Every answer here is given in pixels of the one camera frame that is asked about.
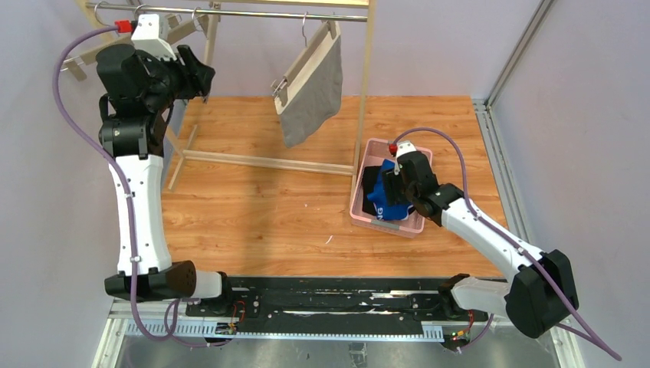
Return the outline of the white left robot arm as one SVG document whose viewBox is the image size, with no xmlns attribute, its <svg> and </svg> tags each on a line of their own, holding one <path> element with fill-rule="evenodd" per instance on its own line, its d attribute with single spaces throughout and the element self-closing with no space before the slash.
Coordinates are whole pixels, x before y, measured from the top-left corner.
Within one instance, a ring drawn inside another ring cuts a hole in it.
<svg viewBox="0 0 650 368">
<path fill-rule="evenodd" d="M 164 114 L 177 100 L 206 96 L 215 70 L 187 45 L 156 56 L 117 44 L 97 54 L 97 74 L 106 91 L 98 140 L 110 159 L 120 227 L 117 272 L 106 278 L 106 293 L 135 302 L 195 298 L 223 311 L 234 300 L 227 274 L 172 260 L 161 195 Z"/>
</svg>

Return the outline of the wooden hanger with grey underwear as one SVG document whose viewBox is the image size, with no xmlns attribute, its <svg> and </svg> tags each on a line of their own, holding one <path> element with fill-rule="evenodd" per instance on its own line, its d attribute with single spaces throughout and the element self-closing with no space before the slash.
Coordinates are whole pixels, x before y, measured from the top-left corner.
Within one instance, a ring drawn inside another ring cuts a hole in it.
<svg viewBox="0 0 650 368">
<path fill-rule="evenodd" d="M 343 68 L 341 57 L 341 29 L 338 21 L 323 21 L 306 47 L 299 53 L 288 70 L 271 85 L 277 114 L 282 114 L 301 92 L 330 86 L 341 88 Z"/>
</svg>

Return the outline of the wooden hanger with blue underwear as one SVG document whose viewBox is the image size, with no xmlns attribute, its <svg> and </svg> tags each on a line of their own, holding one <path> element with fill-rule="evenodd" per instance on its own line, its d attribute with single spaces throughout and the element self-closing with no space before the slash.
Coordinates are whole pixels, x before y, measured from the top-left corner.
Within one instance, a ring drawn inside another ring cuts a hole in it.
<svg viewBox="0 0 650 368">
<path fill-rule="evenodd" d="M 218 24 L 221 21 L 221 15 L 199 14 L 198 10 L 202 10 L 202 8 L 196 7 L 193 9 L 192 22 L 195 30 L 202 32 L 206 38 L 202 62 L 211 67 L 213 65 Z"/>
</svg>

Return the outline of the grey underwear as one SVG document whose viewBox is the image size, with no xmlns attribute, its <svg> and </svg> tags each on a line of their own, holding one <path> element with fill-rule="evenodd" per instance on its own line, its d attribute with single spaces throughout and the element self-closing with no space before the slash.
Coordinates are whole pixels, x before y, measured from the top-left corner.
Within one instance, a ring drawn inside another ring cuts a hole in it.
<svg viewBox="0 0 650 368">
<path fill-rule="evenodd" d="M 276 106 L 287 148 L 305 142 L 326 120 L 339 113 L 342 87 L 341 39 L 337 38 L 287 105 Z"/>
</svg>

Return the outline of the black underwear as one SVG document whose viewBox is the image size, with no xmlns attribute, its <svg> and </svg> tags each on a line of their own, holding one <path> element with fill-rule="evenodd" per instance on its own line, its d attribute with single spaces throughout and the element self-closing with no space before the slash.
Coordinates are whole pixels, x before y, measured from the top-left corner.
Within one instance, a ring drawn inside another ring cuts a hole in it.
<svg viewBox="0 0 650 368">
<path fill-rule="evenodd" d="M 368 199 L 374 191 L 377 179 L 380 177 L 381 166 L 366 166 L 362 174 L 362 190 L 363 190 L 363 212 L 376 217 L 376 207 L 374 202 Z"/>
</svg>

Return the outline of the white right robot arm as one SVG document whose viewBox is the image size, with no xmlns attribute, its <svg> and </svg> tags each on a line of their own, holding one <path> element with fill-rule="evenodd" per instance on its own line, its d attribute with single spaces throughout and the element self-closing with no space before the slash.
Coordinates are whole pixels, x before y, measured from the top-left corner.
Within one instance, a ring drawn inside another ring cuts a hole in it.
<svg viewBox="0 0 650 368">
<path fill-rule="evenodd" d="M 410 205 L 423 218 L 477 249 L 505 277 L 481 280 L 457 274 L 438 287 L 444 313 L 482 311 L 506 317 L 537 338 L 577 312 L 579 298 L 568 257 L 545 252 L 510 233 L 451 183 L 441 184 L 428 157 L 414 146 L 392 144 L 395 164 L 382 171 L 389 204 Z"/>
</svg>

